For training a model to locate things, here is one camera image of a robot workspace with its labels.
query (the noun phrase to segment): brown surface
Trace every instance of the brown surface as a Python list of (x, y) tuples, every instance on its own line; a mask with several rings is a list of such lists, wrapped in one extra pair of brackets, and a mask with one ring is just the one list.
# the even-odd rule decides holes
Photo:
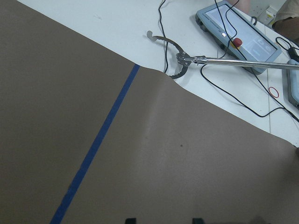
[[(16, 1), (0, 15), (0, 223), (48, 223), (134, 64)], [(294, 224), (298, 186), (290, 143), (141, 68), (63, 223)]]

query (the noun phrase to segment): person's arm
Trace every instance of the person's arm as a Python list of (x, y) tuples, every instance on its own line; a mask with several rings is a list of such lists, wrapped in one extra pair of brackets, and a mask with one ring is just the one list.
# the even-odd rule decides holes
[[(227, 0), (231, 5), (234, 5), (237, 0)], [(236, 8), (240, 9), (242, 12), (248, 14), (250, 10), (250, 0), (239, 0), (235, 5)]]

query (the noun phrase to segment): blue tape strip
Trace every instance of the blue tape strip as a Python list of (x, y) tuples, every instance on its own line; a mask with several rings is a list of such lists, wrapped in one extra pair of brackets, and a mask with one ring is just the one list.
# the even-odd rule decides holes
[(128, 76), (123, 88), (121, 89), (120, 94), (118, 95), (115, 103), (113, 104), (109, 114), (106, 117), (106, 120), (104, 121), (104, 124), (102, 126), (102, 128), (100, 129), (99, 133), (97, 134), (95, 140), (93, 141), (93, 144), (91, 145), (86, 157), (84, 158), (80, 169), (78, 170), (78, 172), (76, 173), (73, 181), (71, 182), (71, 185), (68, 188), (68, 191), (66, 192), (65, 196), (62, 199), (62, 202), (60, 204), (60, 206), (58, 207), (58, 209), (56, 210), (50, 224), (59, 224), (61, 223), (62, 219), (64, 218), (64, 215), (68, 209), (68, 207), (71, 204), (71, 201), (73, 200), (85, 174), (88, 171), (88, 168), (90, 166), (90, 164), (92, 163), (118, 109), (121, 106), (121, 103), (123, 101), (123, 99), (125, 98), (130, 85), (132, 84), (138, 69), (140, 68), (140, 66), (138, 64), (135, 64), (130, 75)]

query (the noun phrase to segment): touchscreen display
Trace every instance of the touchscreen display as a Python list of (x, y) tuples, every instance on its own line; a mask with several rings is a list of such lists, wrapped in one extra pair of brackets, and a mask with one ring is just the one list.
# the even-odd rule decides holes
[[(229, 24), (225, 17), (225, 13), (229, 10), (228, 5), (222, 5), (219, 7), (221, 12), (225, 28), (230, 37), (233, 37), (236, 32)], [(219, 27), (224, 30), (221, 17), (218, 9), (213, 9), (206, 12), (206, 14), (216, 23)], [(264, 39), (258, 32), (256, 32), (246, 21), (238, 16), (233, 10), (229, 10), (227, 13), (228, 20), (237, 30), (237, 38), (241, 39), (243, 44), (242, 47), (250, 53), (257, 61), (267, 61), (268, 58), (274, 54), (276, 48), (272, 46), (266, 39)]]

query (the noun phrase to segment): metal rod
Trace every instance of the metal rod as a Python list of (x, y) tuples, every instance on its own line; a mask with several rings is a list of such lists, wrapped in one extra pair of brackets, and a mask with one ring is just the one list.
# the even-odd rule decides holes
[(241, 67), (263, 67), (263, 68), (274, 68), (274, 69), (289, 69), (299, 70), (299, 65), (294, 64), (281, 64), (272, 62), (253, 62), (253, 61), (242, 61), (242, 60), (231, 60), (231, 59), (218, 59), (218, 58), (201, 58), (197, 60), (197, 63), (204, 64), (223, 64)]

